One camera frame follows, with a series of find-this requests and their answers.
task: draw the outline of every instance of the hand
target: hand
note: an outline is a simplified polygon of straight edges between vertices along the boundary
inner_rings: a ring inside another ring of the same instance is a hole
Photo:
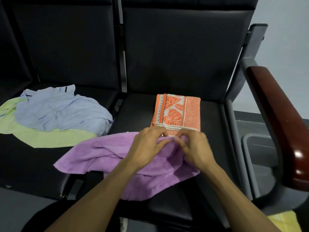
[[[134,137],[134,141],[125,159],[133,162],[135,167],[137,167],[137,171],[142,169],[171,141],[171,139],[164,139],[157,144],[158,138],[162,135],[168,137],[165,127],[154,126],[143,129]]]
[[[189,139],[187,144],[180,138],[183,135],[186,135]],[[217,165],[204,133],[189,129],[181,129],[175,135],[174,140],[181,146],[187,160],[199,170],[203,171],[205,168]]]

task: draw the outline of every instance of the chair backrest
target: chair backrest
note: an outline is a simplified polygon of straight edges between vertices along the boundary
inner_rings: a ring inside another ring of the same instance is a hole
[[[0,0],[0,78],[32,80]]]
[[[10,0],[41,82],[119,90],[112,0]]]
[[[128,92],[223,101],[258,0],[122,0]]]

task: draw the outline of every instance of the person's leg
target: person's leg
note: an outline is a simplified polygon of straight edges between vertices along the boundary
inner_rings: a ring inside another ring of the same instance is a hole
[[[57,218],[68,210],[76,200],[59,200],[38,211],[23,227],[21,232],[44,232]],[[112,216],[106,232],[120,231],[120,220]]]

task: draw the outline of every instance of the armrest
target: armrest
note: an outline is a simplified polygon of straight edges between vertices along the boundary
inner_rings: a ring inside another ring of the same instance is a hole
[[[309,191],[308,128],[266,67],[249,66],[245,74],[276,149],[282,155],[282,184]]]

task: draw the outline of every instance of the person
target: person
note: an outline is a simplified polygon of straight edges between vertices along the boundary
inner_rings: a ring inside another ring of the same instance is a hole
[[[127,156],[97,186],[77,202],[67,203],[61,210],[54,205],[50,207],[53,208],[52,210],[61,211],[61,215],[51,216],[50,213],[48,216],[35,215],[33,217],[36,217],[35,225],[32,218],[23,231],[39,231],[38,228],[45,232],[107,231],[108,226],[115,220],[112,217],[113,212],[129,180],[137,171],[149,164],[156,154],[171,141],[171,139],[164,139],[157,144],[158,138],[162,135],[168,136],[168,133],[161,126],[145,128],[139,132]],[[180,138],[183,135],[188,137],[187,143]],[[234,232],[280,231],[242,194],[216,163],[204,133],[181,129],[173,140],[181,146],[187,160],[199,169],[201,174],[205,174],[211,182]],[[47,222],[49,225],[38,226],[38,223],[46,218],[49,220]]]

